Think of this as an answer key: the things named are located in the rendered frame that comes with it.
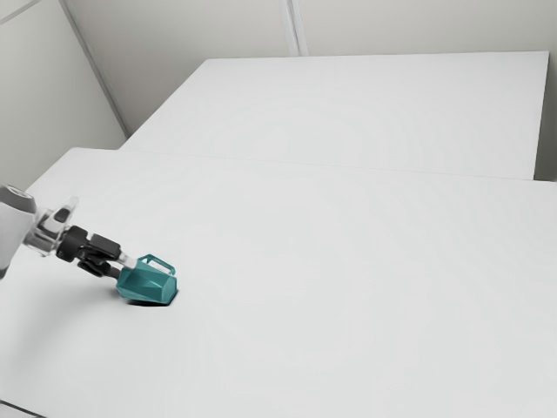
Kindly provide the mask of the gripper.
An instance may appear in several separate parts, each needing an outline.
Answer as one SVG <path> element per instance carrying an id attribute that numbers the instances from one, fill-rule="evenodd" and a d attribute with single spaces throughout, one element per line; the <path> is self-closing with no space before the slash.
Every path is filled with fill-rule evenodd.
<path id="1" fill-rule="evenodd" d="M 63 233 L 56 256 L 68 263 L 78 259 L 77 266 L 87 273 L 113 279 L 119 278 L 121 270 L 112 266 L 111 261 L 121 266 L 137 264 L 137 259 L 124 253 L 117 242 L 98 234 L 88 240 L 88 232 L 79 226 L 71 226 Z"/>

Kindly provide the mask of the teal faceted mug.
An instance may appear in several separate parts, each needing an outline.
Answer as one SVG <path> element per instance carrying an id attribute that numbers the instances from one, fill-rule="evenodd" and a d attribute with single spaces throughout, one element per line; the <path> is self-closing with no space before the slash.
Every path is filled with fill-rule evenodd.
<path id="1" fill-rule="evenodd" d="M 176 269 L 153 254 L 137 259 L 133 268 L 124 267 L 116 289 L 127 300 L 168 306 L 178 293 Z"/>

